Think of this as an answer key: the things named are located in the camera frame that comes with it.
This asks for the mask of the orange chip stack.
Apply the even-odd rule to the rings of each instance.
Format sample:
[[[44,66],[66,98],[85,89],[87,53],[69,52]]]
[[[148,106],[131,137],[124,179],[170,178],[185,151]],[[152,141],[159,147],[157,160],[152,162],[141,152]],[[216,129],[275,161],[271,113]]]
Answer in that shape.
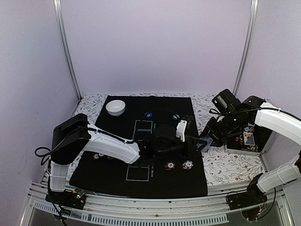
[[[167,162],[165,165],[164,165],[164,168],[166,171],[170,171],[170,170],[174,170],[175,169],[175,163],[170,161],[170,162]]]

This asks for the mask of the teal chip stack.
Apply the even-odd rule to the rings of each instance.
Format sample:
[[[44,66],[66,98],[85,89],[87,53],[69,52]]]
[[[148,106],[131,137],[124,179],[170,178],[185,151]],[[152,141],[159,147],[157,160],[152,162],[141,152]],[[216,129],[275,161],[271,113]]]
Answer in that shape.
[[[174,114],[174,115],[172,116],[172,118],[173,118],[173,120],[176,120],[176,121],[179,121],[179,120],[180,120],[180,116],[177,115],[177,114]]]

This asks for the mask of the blue small blind button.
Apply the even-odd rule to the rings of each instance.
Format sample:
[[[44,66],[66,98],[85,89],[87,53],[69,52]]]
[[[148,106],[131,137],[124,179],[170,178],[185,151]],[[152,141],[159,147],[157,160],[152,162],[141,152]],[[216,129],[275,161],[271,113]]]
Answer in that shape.
[[[153,113],[152,112],[146,112],[144,114],[144,117],[147,118],[147,119],[152,118],[153,117]]]

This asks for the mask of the orange chip pair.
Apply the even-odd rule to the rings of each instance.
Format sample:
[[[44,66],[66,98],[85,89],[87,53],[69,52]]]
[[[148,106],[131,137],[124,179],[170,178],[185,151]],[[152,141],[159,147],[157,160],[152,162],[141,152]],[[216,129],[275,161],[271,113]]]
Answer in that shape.
[[[100,159],[102,159],[102,158],[104,158],[104,157],[105,157],[105,155],[104,155],[104,154],[101,154],[101,153],[95,153],[95,154],[93,155],[93,159],[96,160],[96,161],[98,161],[98,160],[100,160]]]

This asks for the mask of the blue playing card deck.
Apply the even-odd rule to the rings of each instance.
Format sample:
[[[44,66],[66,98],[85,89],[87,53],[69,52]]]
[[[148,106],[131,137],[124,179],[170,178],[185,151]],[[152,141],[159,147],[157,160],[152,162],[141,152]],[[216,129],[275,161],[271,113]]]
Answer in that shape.
[[[202,137],[199,143],[201,152],[206,153],[209,150],[212,142],[213,139],[211,137]]]

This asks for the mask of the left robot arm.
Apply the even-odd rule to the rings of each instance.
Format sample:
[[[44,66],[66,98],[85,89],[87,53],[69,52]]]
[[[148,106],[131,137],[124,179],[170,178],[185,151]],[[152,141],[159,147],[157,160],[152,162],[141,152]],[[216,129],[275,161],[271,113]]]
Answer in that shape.
[[[91,124],[78,114],[54,129],[48,190],[59,204],[70,200],[67,171],[80,157],[69,181],[79,189],[143,199],[207,196],[197,135],[193,118],[156,113],[99,117]]]

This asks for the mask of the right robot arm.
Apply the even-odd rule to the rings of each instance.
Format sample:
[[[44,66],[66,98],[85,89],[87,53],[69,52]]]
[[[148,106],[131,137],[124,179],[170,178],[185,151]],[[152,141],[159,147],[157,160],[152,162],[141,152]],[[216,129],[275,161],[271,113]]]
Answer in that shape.
[[[209,112],[217,117],[210,118],[199,136],[208,146],[228,145],[232,137],[242,135],[245,146],[263,148],[272,133],[278,133],[297,144],[301,143],[300,118],[262,98],[250,96],[241,102],[229,89],[225,89],[212,102],[216,108]],[[301,155],[297,154],[276,169],[255,176],[243,195],[243,201],[247,205],[254,205],[268,190],[300,177]]]

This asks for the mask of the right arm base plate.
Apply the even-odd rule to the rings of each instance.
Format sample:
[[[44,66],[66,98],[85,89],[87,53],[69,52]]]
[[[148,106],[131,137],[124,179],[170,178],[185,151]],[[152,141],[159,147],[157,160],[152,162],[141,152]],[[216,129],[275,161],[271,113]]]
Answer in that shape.
[[[264,204],[268,200],[265,193],[259,188],[247,188],[245,192],[230,192],[226,195],[226,203],[230,210],[250,207],[257,204]]]

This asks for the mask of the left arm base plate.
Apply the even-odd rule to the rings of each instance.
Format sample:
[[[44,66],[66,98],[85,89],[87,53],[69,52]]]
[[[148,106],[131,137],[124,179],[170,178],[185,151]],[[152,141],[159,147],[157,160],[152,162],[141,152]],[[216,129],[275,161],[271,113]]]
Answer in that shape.
[[[49,190],[45,200],[57,204],[60,207],[83,210],[86,203],[86,194],[79,189],[63,192]]]

